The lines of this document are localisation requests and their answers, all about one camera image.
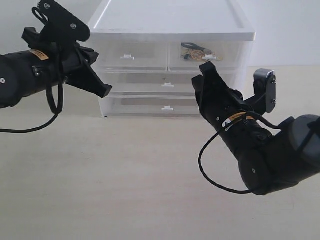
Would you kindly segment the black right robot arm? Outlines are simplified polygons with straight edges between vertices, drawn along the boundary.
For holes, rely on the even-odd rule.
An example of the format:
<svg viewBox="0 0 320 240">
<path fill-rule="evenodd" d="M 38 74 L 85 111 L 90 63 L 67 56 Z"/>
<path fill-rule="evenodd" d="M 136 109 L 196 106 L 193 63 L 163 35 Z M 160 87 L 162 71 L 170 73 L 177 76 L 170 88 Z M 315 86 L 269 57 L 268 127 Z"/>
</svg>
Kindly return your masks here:
<svg viewBox="0 0 320 240">
<path fill-rule="evenodd" d="M 254 94 L 244 99 L 212 62 L 192 78 L 200 115 L 236 158 L 246 194 L 265 196 L 297 186 L 320 172 L 320 117 L 305 114 L 274 125 L 264 114 L 276 105 L 276 75 L 254 72 Z"/>
</svg>

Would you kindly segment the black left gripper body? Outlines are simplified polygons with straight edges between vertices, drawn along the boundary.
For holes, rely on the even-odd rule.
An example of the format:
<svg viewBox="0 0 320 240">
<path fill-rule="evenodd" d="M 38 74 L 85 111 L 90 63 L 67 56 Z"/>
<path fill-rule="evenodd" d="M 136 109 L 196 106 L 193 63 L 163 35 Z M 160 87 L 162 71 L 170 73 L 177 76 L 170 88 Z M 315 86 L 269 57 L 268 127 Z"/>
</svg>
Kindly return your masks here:
<svg viewBox="0 0 320 240">
<path fill-rule="evenodd" d="M 58 72 L 67 77 L 67 84 L 69 84 L 70 72 L 79 69 L 85 64 L 92 67 L 92 64 L 99 57 L 98 52 L 92 48 L 81 46 L 79 44 L 80 41 L 68 44 L 41 41 L 40 32 L 37 32 L 34 27 L 26 27 L 21 38 L 30 49 L 37 50 L 48 57 L 51 56 L 58 60 Z"/>
</svg>

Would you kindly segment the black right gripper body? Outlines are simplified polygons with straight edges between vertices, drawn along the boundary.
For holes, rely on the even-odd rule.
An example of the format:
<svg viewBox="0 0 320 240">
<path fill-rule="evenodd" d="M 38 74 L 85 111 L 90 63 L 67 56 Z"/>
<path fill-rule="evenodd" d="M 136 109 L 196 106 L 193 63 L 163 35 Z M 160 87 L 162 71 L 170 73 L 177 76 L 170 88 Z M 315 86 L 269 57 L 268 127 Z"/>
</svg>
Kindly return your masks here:
<svg viewBox="0 0 320 240">
<path fill-rule="evenodd" d="M 257 127 L 257 122 L 250 116 L 246 117 L 245 122 L 240 122 L 242 119 L 242 114 L 253 111 L 251 106 L 245 103 L 243 95 L 237 90 L 230 89 L 228 92 L 232 102 L 232 107 L 228 109 L 222 109 L 217 105 L 208 105 L 206 112 L 207 117 L 203 118 L 216 130 L 221 130 L 223 127 L 236 119 L 238 121 L 236 121 L 235 124 L 244 126 L 248 125 L 249 128 L 255 129 Z"/>
</svg>

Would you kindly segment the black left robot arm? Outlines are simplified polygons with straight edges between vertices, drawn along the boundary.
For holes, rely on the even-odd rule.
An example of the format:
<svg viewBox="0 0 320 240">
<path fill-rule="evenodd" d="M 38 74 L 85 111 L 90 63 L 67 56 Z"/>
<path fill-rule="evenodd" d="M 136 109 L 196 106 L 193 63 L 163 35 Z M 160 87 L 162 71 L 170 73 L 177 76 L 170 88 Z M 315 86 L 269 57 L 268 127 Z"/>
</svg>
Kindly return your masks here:
<svg viewBox="0 0 320 240">
<path fill-rule="evenodd" d="M 29 49 L 0 57 L 0 107 L 16 106 L 23 98 L 45 91 L 52 112 L 55 104 L 52 89 L 58 87 L 59 98 L 64 85 L 70 85 L 100 98 L 108 96 L 112 85 L 104 83 L 93 70 L 99 54 L 83 47 L 72 34 L 44 27 L 37 32 L 26 27 L 21 38 Z"/>
</svg>

